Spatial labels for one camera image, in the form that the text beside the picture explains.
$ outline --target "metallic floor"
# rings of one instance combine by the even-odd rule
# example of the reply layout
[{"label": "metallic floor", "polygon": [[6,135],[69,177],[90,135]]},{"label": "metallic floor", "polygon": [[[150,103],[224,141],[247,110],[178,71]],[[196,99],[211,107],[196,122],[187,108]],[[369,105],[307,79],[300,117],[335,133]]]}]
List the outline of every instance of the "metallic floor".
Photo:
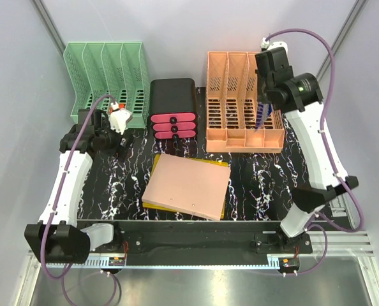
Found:
[{"label": "metallic floor", "polygon": [[[302,258],[305,270],[315,264]],[[71,270],[66,287],[72,288],[92,270]],[[128,306],[369,306],[361,271],[355,258],[326,258],[318,270],[298,277],[259,275],[256,271],[219,270],[123,270],[117,274],[123,289],[119,303]],[[74,287],[69,296],[78,306],[103,305],[113,282],[102,275]],[[41,272],[32,306],[69,305],[60,282]]]}]

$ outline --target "drawer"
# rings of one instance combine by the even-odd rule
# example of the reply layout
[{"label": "drawer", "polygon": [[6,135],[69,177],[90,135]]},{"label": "drawer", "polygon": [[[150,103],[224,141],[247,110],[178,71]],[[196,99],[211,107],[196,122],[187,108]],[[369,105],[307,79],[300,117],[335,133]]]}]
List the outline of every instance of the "drawer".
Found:
[{"label": "drawer", "polygon": [[157,132],[154,134],[154,137],[157,139],[178,139],[178,138],[191,138],[195,137],[195,131],[178,131],[173,133],[171,131]]},{"label": "drawer", "polygon": [[194,121],[194,113],[158,113],[151,116],[152,123],[171,123]]},{"label": "drawer", "polygon": [[157,123],[152,127],[155,132],[171,131],[176,133],[185,129],[195,129],[194,122],[177,122],[176,124],[171,123]]}]

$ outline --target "gray wall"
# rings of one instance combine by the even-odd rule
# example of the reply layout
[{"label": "gray wall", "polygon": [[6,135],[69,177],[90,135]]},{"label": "gray wall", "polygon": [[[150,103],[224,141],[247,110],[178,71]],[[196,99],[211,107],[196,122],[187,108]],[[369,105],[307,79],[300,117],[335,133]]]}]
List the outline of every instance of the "gray wall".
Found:
[{"label": "gray wall", "polygon": [[0,0],[0,305],[10,305],[71,126],[73,89],[29,0]]},{"label": "gray wall", "polygon": [[[256,51],[263,36],[289,27],[333,41],[355,0],[44,0],[69,41],[143,41],[152,79],[206,84],[207,51]],[[289,56],[295,72],[316,72],[326,52],[301,34]]]},{"label": "gray wall", "polygon": [[355,194],[379,266],[379,1],[369,1],[337,55],[327,120],[341,161],[359,178]]}]

